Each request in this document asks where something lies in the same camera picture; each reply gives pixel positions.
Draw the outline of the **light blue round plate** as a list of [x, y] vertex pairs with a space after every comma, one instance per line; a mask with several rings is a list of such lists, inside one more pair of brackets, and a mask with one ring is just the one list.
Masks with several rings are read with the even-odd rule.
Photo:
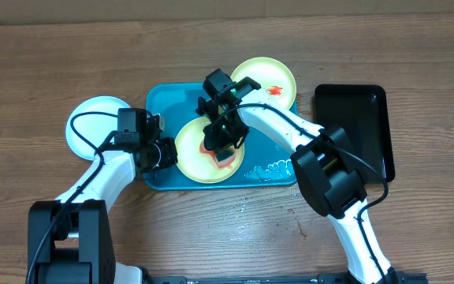
[[65, 138], [70, 150], [82, 159], [92, 161], [95, 150], [81, 140], [72, 130], [70, 122], [77, 114], [86, 112], [102, 112], [102, 114], [86, 114], [75, 119], [73, 125], [76, 131], [98, 147], [111, 131], [117, 129], [117, 112], [120, 108], [129, 108], [129, 105], [113, 96], [96, 96], [90, 98], [70, 114], [65, 127]]

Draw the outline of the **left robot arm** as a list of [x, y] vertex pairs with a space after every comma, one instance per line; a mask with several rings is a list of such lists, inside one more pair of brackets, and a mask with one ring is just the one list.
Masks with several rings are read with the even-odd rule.
[[177, 163], [174, 140], [159, 133], [82, 136], [92, 164], [66, 192], [28, 213], [28, 283], [146, 283], [147, 272], [115, 259], [108, 213], [137, 174]]

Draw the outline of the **orange sponge with green scourer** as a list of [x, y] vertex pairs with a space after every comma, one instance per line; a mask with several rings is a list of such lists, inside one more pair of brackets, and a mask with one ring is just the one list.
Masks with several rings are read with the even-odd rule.
[[230, 149], [219, 152], [207, 150], [204, 145], [204, 141], [202, 141], [199, 146], [199, 152], [208, 158], [218, 169], [232, 169], [233, 163], [236, 159], [235, 151]]

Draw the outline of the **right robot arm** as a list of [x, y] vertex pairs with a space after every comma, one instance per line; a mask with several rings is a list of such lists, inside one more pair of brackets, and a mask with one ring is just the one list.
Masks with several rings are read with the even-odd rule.
[[259, 83], [235, 82], [220, 69], [208, 75], [196, 112], [210, 120], [204, 147], [224, 161], [257, 129], [289, 154], [302, 197], [333, 224], [348, 261], [351, 280], [396, 283], [396, 271], [384, 256], [368, 210], [381, 203], [367, 199], [366, 175], [373, 167], [354, 154], [346, 132], [306, 121], [272, 100]]

